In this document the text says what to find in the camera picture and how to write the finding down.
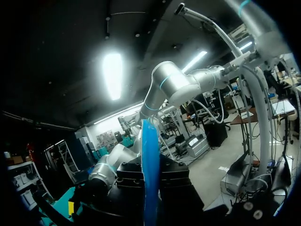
gray floor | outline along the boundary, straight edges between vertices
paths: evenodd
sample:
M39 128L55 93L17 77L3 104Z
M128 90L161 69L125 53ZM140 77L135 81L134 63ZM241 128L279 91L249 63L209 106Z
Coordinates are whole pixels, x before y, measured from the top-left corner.
M230 114L226 121L232 121L236 117L236 113ZM282 137L284 134L284 123L282 123L278 132ZM231 126L231 131L228 131L228 138L225 139L221 147L210 150L204 155L196 159L190 168L190 179L197 190L199 196L208 207L216 198L221 194L220 180L226 175L226 172L219 169L219 167L230 167L239 154L243 153L241 145L242 135L239 125ZM259 133L258 125L254 129L254 135ZM297 157L299 141L294 138L294 144L288 145L287 155L292 155L293 158ZM253 140L253 151L260 158L260 139ZM277 144L277 154L279 157L283 151L283 145Z

wall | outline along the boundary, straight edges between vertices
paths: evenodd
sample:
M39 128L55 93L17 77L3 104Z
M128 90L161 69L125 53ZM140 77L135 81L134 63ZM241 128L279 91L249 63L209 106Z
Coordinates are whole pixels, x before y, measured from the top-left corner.
M121 113L118 113L96 125L87 127L87 134L89 136L90 141L94 144L95 148L97 148L98 144L96 136L109 130L112 130L114 133L119 131L121 134L123 134L124 131L122 130L122 127L118 121L118 117L133 114L134 112L139 111L140 108L141 105L132 109L126 109L125 111L122 111Z
M87 137L89 142L91 142L91 139L90 139L91 135L89 135L87 127L83 127L81 129L79 129L78 132L81 132L81 135L84 136L84 137Z

white shelf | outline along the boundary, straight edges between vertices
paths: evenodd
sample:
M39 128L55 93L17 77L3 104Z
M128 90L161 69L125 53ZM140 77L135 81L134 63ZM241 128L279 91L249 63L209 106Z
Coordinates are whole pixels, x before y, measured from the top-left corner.
M37 203L34 202L33 204L31 204L29 207L28 207L28 210L31 211L33 208L35 208L37 206Z
M26 183L25 185L22 185L21 187L18 187L18 188L17 188L17 192L18 192L18 191L21 191L22 189L28 187L28 186L31 185L31 184L34 184L34 183L37 182L38 180L39 180L39 178L35 178L35 179L29 181L28 183Z
M18 165L8 166L8 170L14 170L14 169L17 169L17 168L22 167L22 166L30 165L32 163L33 163L33 161L27 161L27 162L24 162L24 163L21 163L21 164L18 164Z

ceiling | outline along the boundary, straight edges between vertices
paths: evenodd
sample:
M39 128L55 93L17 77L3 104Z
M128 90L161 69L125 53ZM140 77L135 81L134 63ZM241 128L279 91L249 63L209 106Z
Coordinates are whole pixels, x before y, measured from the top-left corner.
M199 51L196 68L225 64L230 50L212 28L175 16L179 0L15 1L5 30L3 109L35 121L78 128L145 98L151 71L170 60L184 67ZM241 24L223 0L185 1L226 32ZM140 12L116 14L121 12ZM105 18L113 14L110 21ZM111 101L101 64L122 55L122 95Z

fluorescent light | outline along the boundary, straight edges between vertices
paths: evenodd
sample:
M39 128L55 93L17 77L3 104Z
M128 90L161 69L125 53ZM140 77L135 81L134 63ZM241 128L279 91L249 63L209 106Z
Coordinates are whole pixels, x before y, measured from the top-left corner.
M200 52L193 60L190 61L189 64L187 64L186 67L183 68L182 72L185 73L189 68L191 68L197 61L200 60L203 56L207 54L206 51Z
M64 140L61 140L61 141L59 141L59 142L57 142L55 145L58 145L59 143L61 143L61 142L63 142Z
M134 107L138 107L138 106L143 105L143 104L144 104L144 102L142 102L142 103L140 103L140 104L137 104L137 105L135 105L135 106L129 107L129 108L125 109L125 110L122 110L121 112L117 112L117 113L115 113L115 114L113 114L113 115L110 115L110 116L104 118L104 119L101 119L101 120L99 120L99 121L97 121L97 122L94 122L94 125L96 125L96 124L98 124L98 123L100 123L100 122L102 122L102 121L104 121L104 120L107 120L107 119L109 119L110 117L113 117L113 116L115 116L115 115L117 115L117 114L123 113L123 112L125 112L125 111L127 111L127 110L130 110L130 109L132 109L132 108L134 108Z
M46 148L46 150L45 150L45 151L47 151L48 149L50 149L50 148L52 148L52 147L54 147L54 145L52 145L52 146L50 146L50 147Z
M121 95L122 62L120 54L108 54L103 61L103 74L112 100Z
M244 46L242 46L241 48L239 48L240 50L243 50L245 48L247 48L248 46L251 46L253 42L248 42L247 44L245 44Z

